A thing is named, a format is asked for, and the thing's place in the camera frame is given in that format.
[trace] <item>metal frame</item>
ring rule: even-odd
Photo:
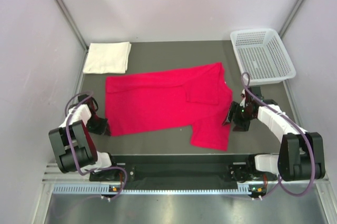
[[[74,35],[76,36],[78,42],[80,45],[83,47],[85,51],[88,50],[88,45],[86,44],[80,30],[78,29],[74,19],[72,18],[68,8],[64,4],[63,0],[55,0],[55,3],[58,5],[59,9],[61,10],[65,20],[68,22],[70,25],[70,28],[72,29]]]
[[[292,10],[290,11],[289,15],[287,16],[281,31],[280,31],[280,36],[281,38],[284,37],[284,35],[286,34],[286,32],[288,31],[290,25],[292,24],[294,18],[296,17],[297,13],[299,12],[303,2],[305,0],[296,0],[296,3],[294,4]],[[85,50],[85,56],[82,62],[82,67],[84,66],[85,63],[85,58],[87,55],[87,50],[88,50],[88,46],[81,34],[81,32],[79,31],[79,29],[77,28],[71,14],[69,13],[66,5],[64,4],[63,0],[55,0],[56,4],[59,6],[62,14],[64,15],[66,21],[69,23],[72,31],[74,32],[74,35],[76,36],[77,40],[79,41],[79,43],[81,44],[81,46],[84,48]],[[78,78],[77,78],[77,85],[76,88],[74,90],[74,94],[80,92],[81,88],[82,88],[82,83],[83,83],[83,72],[82,70],[79,72]],[[289,103],[294,115],[294,119],[296,121],[297,124],[301,125],[301,117],[298,113],[298,109],[296,106],[296,102],[293,98],[293,94],[290,90],[289,87],[289,82],[286,80],[283,82],[284,83],[284,88],[286,90],[288,99],[289,99]],[[46,169],[46,177],[44,178],[44,181],[42,181],[42,188],[40,191],[40,197],[39,197],[39,201],[37,203],[36,206],[36,210],[34,213],[34,217],[32,220],[32,223],[36,223],[36,224],[40,224],[40,223],[44,223],[45,222],[45,218],[46,218],[46,214],[47,214],[47,210],[49,207],[49,203],[51,200],[51,196],[52,196],[52,192],[54,189],[54,184],[55,182],[76,182],[79,184],[85,184],[88,181],[87,177],[79,177],[79,175],[77,174],[59,174],[59,169],[57,168],[57,166],[55,166],[56,164],[48,164],[47,165],[47,169]],[[332,187],[330,182],[328,181],[327,178],[321,180],[321,181],[316,181],[315,182],[316,187],[318,189],[319,192],[319,196],[322,202],[322,206],[323,209],[325,211],[326,217],[329,221],[329,223],[337,223],[337,200],[336,197],[332,191]]]

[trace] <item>white towel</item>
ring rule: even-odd
[[[90,44],[83,73],[125,73],[130,49],[130,42]]]

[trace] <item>cable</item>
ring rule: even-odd
[[[244,75],[247,75],[248,77],[248,82],[247,82],[247,85],[244,83]],[[305,144],[308,148],[308,152],[309,152],[309,157],[310,157],[310,163],[311,163],[311,175],[310,175],[310,180],[309,180],[309,183],[308,183],[308,186],[305,188],[305,190],[299,194],[295,194],[291,191],[289,191],[288,189],[286,189],[286,187],[282,184],[282,178],[280,175],[278,175],[277,179],[278,179],[278,183],[276,184],[275,187],[277,187],[277,185],[280,185],[281,188],[289,195],[291,196],[295,196],[295,197],[301,197],[301,196],[304,196],[306,195],[309,190],[311,189],[311,187],[313,186],[314,184],[314,180],[315,180],[315,160],[314,160],[314,154],[312,152],[312,149],[311,149],[311,145],[310,145],[310,142],[308,140],[308,138],[306,137],[306,135],[302,132],[302,130],[299,128],[299,126],[294,123],[290,118],[288,118],[287,116],[285,116],[284,114],[280,114],[278,111],[276,111],[274,108],[272,108],[271,106],[269,106],[268,104],[264,103],[263,101],[261,101],[259,98],[257,98],[250,90],[249,90],[249,84],[250,84],[250,81],[251,81],[251,76],[249,75],[248,72],[244,72],[242,75],[241,75],[241,83],[244,87],[244,89],[246,90],[247,93],[249,93],[255,100],[257,103],[259,103],[261,106],[265,106],[267,107],[269,110],[273,111],[274,113],[276,114],[279,114],[283,119],[285,119],[290,125],[292,125],[300,134],[301,136],[303,137],[304,141],[305,141]]]
[[[86,98],[84,98],[83,100],[81,100],[74,108],[74,111],[76,111],[80,105],[84,104],[87,100],[89,100],[94,92],[93,91],[85,91],[85,92],[82,92],[82,93],[79,93],[79,94],[76,94],[75,96],[73,96],[66,104],[66,107],[65,107],[65,116],[68,115],[68,107],[69,107],[69,104],[72,102],[72,100],[74,98],[76,98],[77,96],[79,95],[83,95],[83,94],[87,94],[88,96]],[[89,174],[90,172],[92,171],[97,171],[97,169],[91,169],[91,170],[88,170],[86,172],[82,172],[81,171],[81,168],[80,168],[80,165],[78,163],[78,160],[77,160],[77,156],[76,156],[76,153],[75,153],[75,148],[74,148],[74,145],[73,145],[73,141],[71,139],[71,135],[70,135],[70,130],[69,130],[69,125],[70,125],[70,121],[73,117],[73,114],[70,113],[69,114],[69,117],[67,118],[67,121],[66,121],[66,126],[65,126],[65,130],[66,130],[66,134],[67,134],[67,138],[68,138],[68,142],[69,142],[69,146],[70,146],[70,149],[71,149],[71,152],[72,152],[72,155],[73,155],[73,158],[74,158],[74,162],[75,162],[75,166],[76,166],[76,169],[78,171],[78,173],[82,176],[85,176],[87,174]],[[115,194],[112,198],[110,198],[110,200],[114,200],[116,199],[117,197],[120,196],[121,192],[123,191],[125,185],[126,185],[126,182],[127,182],[127,172],[125,169],[123,169],[122,167],[118,167],[118,166],[111,166],[111,167],[107,167],[107,168],[100,168],[99,169],[100,171],[103,171],[103,170],[121,170],[124,175],[125,175],[125,178],[124,178],[124,182],[121,184],[121,188],[119,189],[119,191],[117,192],[117,194]],[[66,214],[68,214],[69,212],[71,212],[74,208],[76,208],[78,205],[82,204],[84,201],[88,200],[88,199],[91,199],[91,198],[97,198],[97,197],[101,197],[99,195],[93,195],[93,196],[89,196],[87,198],[84,198],[83,200],[80,200],[78,203],[76,203],[75,205],[71,206],[68,211],[64,214],[62,214],[61,216],[57,216],[55,214],[55,210],[54,211],[54,215],[57,217],[57,218],[63,218]]]
[[[263,174],[263,185],[264,185],[264,188],[267,189],[268,178],[266,174]]]

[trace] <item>metal floor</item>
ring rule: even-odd
[[[288,185],[294,192],[306,185]],[[63,223],[327,223],[317,189],[302,198],[287,195],[280,188],[262,201],[219,195],[123,195],[108,203],[92,198],[68,212],[86,195],[53,195],[45,224]]]
[[[243,89],[240,70],[230,41],[133,43],[127,74],[158,72],[222,62],[225,80],[233,90],[233,99],[241,100]],[[82,91],[93,90],[104,117],[105,79],[112,74],[85,75]],[[292,118],[282,83],[262,86],[262,95],[274,99]],[[280,143],[267,127],[255,120],[249,132],[231,132],[227,152],[190,145],[191,127],[171,128],[141,134],[108,137],[91,135],[98,151],[112,154],[246,154],[279,152]]]

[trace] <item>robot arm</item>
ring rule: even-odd
[[[72,114],[70,132],[81,171],[85,172],[114,165],[112,156],[109,153],[98,152],[89,135],[89,132],[95,134],[110,133],[107,120],[96,116],[95,112],[97,110],[94,107],[94,103],[96,102],[91,98],[76,110],[74,110],[74,107],[70,108],[64,122],[58,128],[49,132],[56,163],[63,173],[77,171],[65,133],[66,121],[70,114]]]
[[[309,179],[311,175],[311,163],[308,148],[300,133],[281,115],[286,116],[277,103],[273,100],[265,100],[261,95],[260,87],[250,87],[250,91],[263,100],[278,113],[265,106],[260,106],[253,97],[243,90],[241,103],[232,102],[230,111],[224,125],[234,122],[234,131],[248,131],[250,121],[258,119],[274,133],[281,142],[279,155],[253,154],[248,160],[250,173],[270,172],[281,175],[285,181]],[[324,152],[322,137],[318,133],[309,133],[305,129],[300,130],[307,136],[315,159],[315,179],[325,175]]]

